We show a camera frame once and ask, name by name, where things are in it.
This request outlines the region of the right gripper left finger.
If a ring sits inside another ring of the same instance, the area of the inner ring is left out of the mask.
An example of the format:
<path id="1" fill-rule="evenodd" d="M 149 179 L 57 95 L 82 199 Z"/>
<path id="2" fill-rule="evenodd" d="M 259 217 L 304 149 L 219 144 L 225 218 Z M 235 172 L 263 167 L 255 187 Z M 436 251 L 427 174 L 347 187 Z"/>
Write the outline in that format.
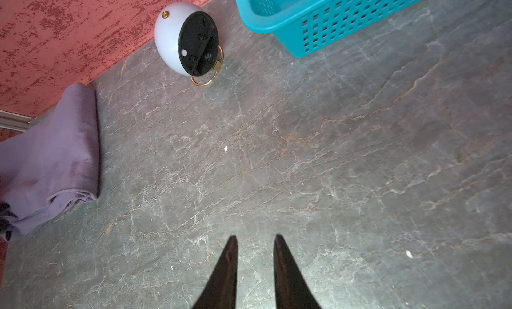
<path id="1" fill-rule="evenodd" d="M 193 306 L 231 309 L 236 307 L 238 242 L 230 236 L 201 295 Z"/>

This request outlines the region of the purple trousers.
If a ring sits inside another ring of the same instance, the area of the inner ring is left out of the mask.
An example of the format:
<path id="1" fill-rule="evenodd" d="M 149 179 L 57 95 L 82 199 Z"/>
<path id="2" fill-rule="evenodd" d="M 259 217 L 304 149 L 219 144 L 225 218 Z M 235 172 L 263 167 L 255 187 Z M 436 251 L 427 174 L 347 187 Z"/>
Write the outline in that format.
<path id="1" fill-rule="evenodd" d="M 98 191 L 95 90 L 75 83 L 41 123 L 1 142 L 1 239 L 25 236 Z"/>

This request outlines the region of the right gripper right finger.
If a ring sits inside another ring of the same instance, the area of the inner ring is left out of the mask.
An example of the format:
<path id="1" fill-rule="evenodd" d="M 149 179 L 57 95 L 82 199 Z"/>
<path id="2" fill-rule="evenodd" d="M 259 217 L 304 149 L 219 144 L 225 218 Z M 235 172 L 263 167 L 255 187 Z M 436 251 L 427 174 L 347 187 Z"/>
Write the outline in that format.
<path id="1" fill-rule="evenodd" d="M 321 308 L 281 234 L 274 240 L 273 266 L 276 308 Z"/>

